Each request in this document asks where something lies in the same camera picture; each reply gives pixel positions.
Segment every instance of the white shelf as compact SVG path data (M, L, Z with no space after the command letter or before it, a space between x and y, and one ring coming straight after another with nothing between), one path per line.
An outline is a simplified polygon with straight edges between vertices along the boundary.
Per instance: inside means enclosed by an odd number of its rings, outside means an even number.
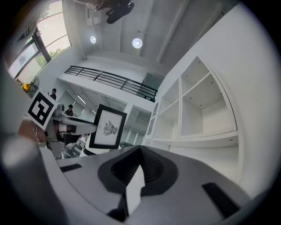
M161 142L156 142L156 141L151 142L151 147L157 148L157 149L162 149L162 150L165 150L165 151L170 150L170 145L167 145L167 144L161 143Z
M219 148L228 146L238 146L238 132L232 131L225 134L218 134L208 137L187 138L187 139L153 139L166 145L178 147L199 147L199 148Z
M149 140L144 141L144 146L150 146L150 145L151 145L151 141L149 141Z
M211 73L182 97L180 137L210 136L232 131L229 110Z
M199 83L184 94L183 99L198 109L205 109L223 99L223 96L212 74L208 73Z
M168 108L171 104L173 104L177 99L180 98L179 92L179 80L170 87L170 89L166 92L166 94L162 97L159 111L162 112L164 109Z
M168 120L178 121L179 119L179 103L177 99L173 104L169 105L166 109L159 113L158 116L164 117Z
M185 72L181 75L181 89L182 94L190 90L195 84L199 82L209 70L204 63L196 57Z

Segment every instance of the person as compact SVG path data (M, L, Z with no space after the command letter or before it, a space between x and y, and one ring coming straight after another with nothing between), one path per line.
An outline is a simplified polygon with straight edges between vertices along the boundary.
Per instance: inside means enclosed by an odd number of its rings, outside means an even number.
M54 100L56 100L56 98L57 98L56 92L57 92L57 89L53 88L52 94L50 95Z
M73 111L72 111L73 105L68 106L68 110L66 110L66 115L68 116L73 116Z

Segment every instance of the ceiling beam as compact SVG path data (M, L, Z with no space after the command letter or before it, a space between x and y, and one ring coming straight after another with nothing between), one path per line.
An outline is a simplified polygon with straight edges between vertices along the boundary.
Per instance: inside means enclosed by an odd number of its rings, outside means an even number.
M197 35L196 39L194 40L193 44L190 46L190 48L196 44L196 42L211 28L212 24L216 20L216 18L219 16L220 12L222 11L224 7L224 4L219 2L211 14L211 16L206 21L205 25L202 27L201 31Z
M163 55L164 55L164 53L165 53L165 51L166 51L166 49L167 49L167 46L168 46L168 44L169 44L169 42L170 42L170 40L171 40L171 38L172 38L172 36L173 36L173 33L174 33L175 29L177 28L177 25L179 24L179 21L180 21L182 15L184 14L184 11L186 10L188 4L189 4L189 0L183 1L183 2L181 3L181 5L180 5L180 7L179 7L179 9L178 9L178 11L177 11L175 17L174 17L174 20L173 20L173 22L172 22L172 25L170 26L170 29L169 29L169 31L168 31L168 33L167 33L167 35L166 35L166 38L165 38L165 40L164 40L164 43L163 43L163 45L162 45L162 47L161 47L161 50L160 50L160 52L159 52L159 55L158 55L158 57L157 57L157 61L158 61L159 63L161 62L161 60L162 60L162 58L163 58Z
M143 42L143 46L139 50L139 56L142 55L142 52L143 52L143 49L144 49L144 45L145 45L144 37L145 37L145 34L146 34L146 30L148 28L148 23L149 23L149 20L150 20L150 17L151 17L153 4L154 4L154 0L150 0L150 3L148 4L147 15L144 18L144 26L143 26L142 32L139 34L139 39L141 39L142 42Z

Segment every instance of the black slot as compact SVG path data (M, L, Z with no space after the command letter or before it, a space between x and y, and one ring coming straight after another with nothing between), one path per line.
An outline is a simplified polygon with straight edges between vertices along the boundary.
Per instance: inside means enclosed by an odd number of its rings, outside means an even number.
M216 184L207 183L202 185L202 188L207 193L209 198L215 204L224 218L230 217L239 210L239 207L234 201L226 195L226 193Z
M73 164L73 165L69 165L69 166L65 166L65 167L60 167L61 171L67 172L67 171L72 171L72 170L76 170L78 168L81 168L82 166L80 164Z

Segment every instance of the window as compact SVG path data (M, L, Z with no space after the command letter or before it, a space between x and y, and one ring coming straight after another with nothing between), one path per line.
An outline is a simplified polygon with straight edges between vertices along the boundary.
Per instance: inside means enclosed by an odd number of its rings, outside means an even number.
M56 55L70 47L65 21L62 13L62 1L45 6L37 22L36 30L9 68L10 75L19 83L26 83Z
M62 1L46 6L44 18L38 21L40 37L50 57L53 58L70 46L62 13Z

